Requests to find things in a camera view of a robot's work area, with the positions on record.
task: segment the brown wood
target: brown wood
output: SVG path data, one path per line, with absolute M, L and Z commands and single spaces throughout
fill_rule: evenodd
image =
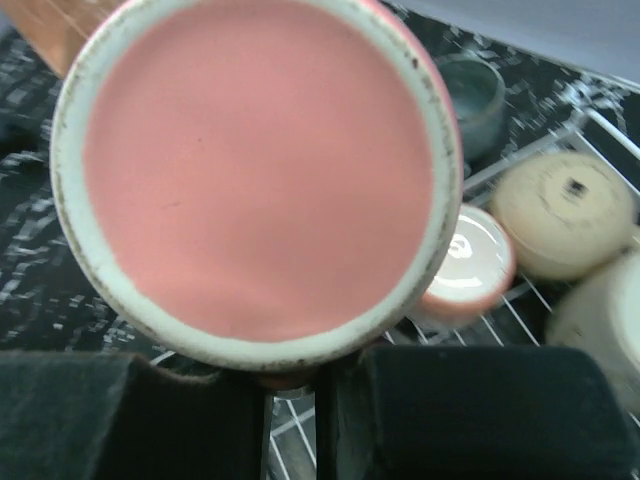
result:
M 87 38 L 124 0 L 0 0 L 2 10 L 59 76 Z

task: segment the wooden object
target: wooden object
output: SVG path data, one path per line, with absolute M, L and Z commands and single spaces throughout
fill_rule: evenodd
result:
M 34 50 L 64 77 L 91 33 L 124 0 L 0 0 Z

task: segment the upside-down cup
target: upside-down cup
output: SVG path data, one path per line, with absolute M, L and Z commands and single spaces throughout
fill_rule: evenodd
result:
M 403 318 L 449 247 L 461 170 L 434 64 L 370 0 L 131 0 L 74 62 L 51 144 L 62 228 L 107 303 L 253 372 Z
M 427 331 L 469 326 L 500 301 L 515 272 L 502 227 L 485 211 L 462 205 L 449 253 L 409 318 Z

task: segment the countertop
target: countertop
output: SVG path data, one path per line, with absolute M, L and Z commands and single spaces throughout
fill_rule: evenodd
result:
M 576 108 L 596 108 L 640 143 L 637 93 L 402 8 L 395 12 L 433 57 L 477 55 L 503 75 L 507 129 L 476 171 L 558 127 Z M 136 332 L 96 294 L 61 232 L 47 168 L 60 80 L 17 33 L 0 41 L 0 51 L 1 107 L 26 118 L 42 137 L 37 151 L 0 161 L 0 349 L 162 354 L 164 347 Z

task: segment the white rim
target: white rim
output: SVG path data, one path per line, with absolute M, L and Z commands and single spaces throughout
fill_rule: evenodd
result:
M 140 294 L 122 272 L 93 215 L 84 182 L 83 139 L 102 82 L 128 45 L 159 20 L 201 0 L 130 0 L 94 34 L 62 88 L 53 123 L 51 176 L 71 249 L 114 310 L 153 339 L 197 360 L 252 371 L 282 371 L 339 357 L 380 335 L 415 303 L 435 275 L 453 235 L 461 197 L 462 152 L 446 91 L 434 65 L 391 14 L 361 0 L 297 0 L 341 16 L 398 68 L 428 125 L 434 191 L 429 222 L 413 263 L 378 305 L 327 332 L 278 343 L 217 337 L 189 327 Z

